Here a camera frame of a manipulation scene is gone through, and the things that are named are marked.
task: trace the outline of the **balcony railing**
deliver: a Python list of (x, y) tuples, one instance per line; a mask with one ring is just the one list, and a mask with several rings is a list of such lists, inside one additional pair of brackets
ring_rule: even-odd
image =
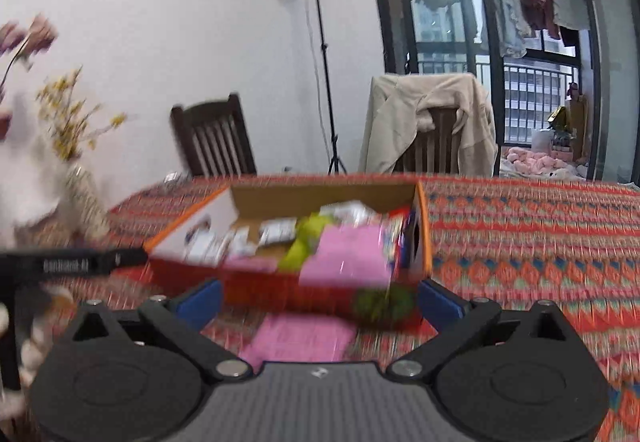
[[(463, 73), (466, 60), (419, 60), (420, 73)], [(488, 56), (476, 56), (476, 72), (491, 93)], [(504, 142), (528, 145), (536, 129), (548, 127), (548, 118), (559, 105), (569, 85), (578, 79), (578, 69), (566, 64), (505, 59), (504, 65)]]

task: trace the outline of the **white cable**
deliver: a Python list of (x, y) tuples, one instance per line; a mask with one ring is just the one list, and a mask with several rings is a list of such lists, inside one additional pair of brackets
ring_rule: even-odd
[(309, 0), (305, 0), (305, 17), (306, 29), (309, 32), (309, 45), (311, 46), (311, 57), (314, 60), (314, 73), (316, 75), (316, 93), (318, 95), (318, 117), (320, 118), (320, 129), (322, 130), (322, 141), (324, 142), (324, 150), (326, 151), (326, 160), (331, 162), (331, 153), (329, 152), (329, 142), (326, 139), (326, 129), (324, 128), (324, 120), (322, 119), (322, 102), (320, 94), (320, 74), (318, 73), (318, 59), (316, 58), (316, 46), (314, 44), (314, 32), (311, 28), (311, 15), (309, 8)]

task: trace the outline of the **light blue garment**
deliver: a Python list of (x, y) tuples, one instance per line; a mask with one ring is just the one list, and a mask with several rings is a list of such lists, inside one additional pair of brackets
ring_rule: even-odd
[(524, 57), (525, 38), (532, 36), (531, 27), (522, 13), (521, 0), (494, 0), (502, 57)]

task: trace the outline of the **pink fluffy pile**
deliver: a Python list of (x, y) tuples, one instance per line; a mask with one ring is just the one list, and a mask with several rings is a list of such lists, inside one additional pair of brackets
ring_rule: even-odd
[(567, 167), (566, 162), (551, 158), (547, 153), (532, 153), (522, 147), (510, 148), (507, 160), (523, 175), (548, 175), (554, 169)]

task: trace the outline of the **patterned tablecloth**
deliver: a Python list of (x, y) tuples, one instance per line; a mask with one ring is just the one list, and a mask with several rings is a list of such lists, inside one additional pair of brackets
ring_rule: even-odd
[[(281, 177), (277, 182), (301, 180), (330, 184), (336, 178)], [(347, 180), (397, 179), (355, 175)], [(611, 409), (599, 440), (638, 440), (640, 193), (576, 182), (420, 180), (428, 199), (434, 278), (465, 298), (483, 295), (509, 309), (527, 309), (538, 299), (556, 301), (611, 385)], [(266, 181), (274, 179), (244, 178), (236, 183)], [(162, 187), (136, 194), (112, 210), (113, 233), (104, 244), (139, 245), (224, 183), (203, 179), (169, 194)], [(153, 292), (114, 277), (66, 284), (79, 299), (100, 297), (113, 307), (136, 306)], [(238, 351), (259, 322), (260, 314), (225, 311), (204, 333)], [(349, 357), (375, 358), (384, 365), (431, 335), (430, 328), (418, 339), (361, 332)]]

